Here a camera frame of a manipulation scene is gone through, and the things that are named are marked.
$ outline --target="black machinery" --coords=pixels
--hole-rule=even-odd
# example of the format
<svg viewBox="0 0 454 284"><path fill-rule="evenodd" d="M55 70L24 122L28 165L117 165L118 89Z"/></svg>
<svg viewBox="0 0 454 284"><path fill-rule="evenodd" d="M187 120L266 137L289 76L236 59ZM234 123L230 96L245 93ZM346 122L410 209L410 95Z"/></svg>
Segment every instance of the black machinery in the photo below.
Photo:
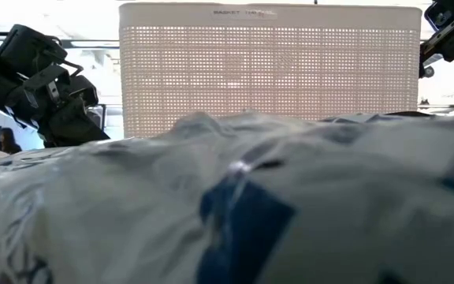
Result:
<svg viewBox="0 0 454 284"><path fill-rule="evenodd" d="M436 33L421 45L420 78L428 75L424 62L436 54L454 60L454 0L436 0L426 19ZM81 67L65 60L67 53L59 43L13 26L0 46L0 111L23 126L36 127L46 147L109 139L86 115L86 108L98 103L95 86L78 76ZM60 64L77 71L70 76Z"/></svg>

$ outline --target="perforated plastic panel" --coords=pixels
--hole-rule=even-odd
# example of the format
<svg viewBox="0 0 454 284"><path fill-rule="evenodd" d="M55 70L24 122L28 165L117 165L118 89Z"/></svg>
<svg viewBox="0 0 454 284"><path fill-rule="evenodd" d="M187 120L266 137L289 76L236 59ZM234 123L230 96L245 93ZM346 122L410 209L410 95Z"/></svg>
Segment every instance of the perforated plastic panel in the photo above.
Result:
<svg viewBox="0 0 454 284"><path fill-rule="evenodd" d="M198 110L309 120L414 110L420 19L412 8L125 4L125 136Z"/></svg>

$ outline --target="wrinkled fabric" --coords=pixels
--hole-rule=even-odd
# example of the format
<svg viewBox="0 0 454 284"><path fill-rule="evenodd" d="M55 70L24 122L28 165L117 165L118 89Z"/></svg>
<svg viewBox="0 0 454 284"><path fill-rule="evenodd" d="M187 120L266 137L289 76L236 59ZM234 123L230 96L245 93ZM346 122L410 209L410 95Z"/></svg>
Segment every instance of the wrinkled fabric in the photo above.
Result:
<svg viewBox="0 0 454 284"><path fill-rule="evenodd" d="M0 282L454 283L454 118L331 121L1 159Z"/></svg>

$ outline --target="person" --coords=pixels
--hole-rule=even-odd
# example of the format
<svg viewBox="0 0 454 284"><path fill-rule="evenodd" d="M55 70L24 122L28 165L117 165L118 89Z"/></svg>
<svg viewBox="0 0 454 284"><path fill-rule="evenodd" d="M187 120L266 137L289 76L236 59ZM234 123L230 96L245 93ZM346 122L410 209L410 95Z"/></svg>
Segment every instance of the person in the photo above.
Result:
<svg viewBox="0 0 454 284"><path fill-rule="evenodd" d="M0 151L3 151L11 155L22 151L20 146L15 142L15 136L13 135L12 129L9 128L1 129Z"/></svg>

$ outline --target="white laundry basket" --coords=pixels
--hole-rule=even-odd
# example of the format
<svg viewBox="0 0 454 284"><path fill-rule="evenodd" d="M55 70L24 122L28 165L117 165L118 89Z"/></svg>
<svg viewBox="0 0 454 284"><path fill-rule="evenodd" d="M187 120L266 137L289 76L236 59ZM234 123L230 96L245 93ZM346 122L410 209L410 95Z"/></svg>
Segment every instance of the white laundry basket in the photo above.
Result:
<svg viewBox="0 0 454 284"><path fill-rule="evenodd" d="M415 110L422 11L128 3L120 8L125 136L191 112L316 120Z"/></svg>

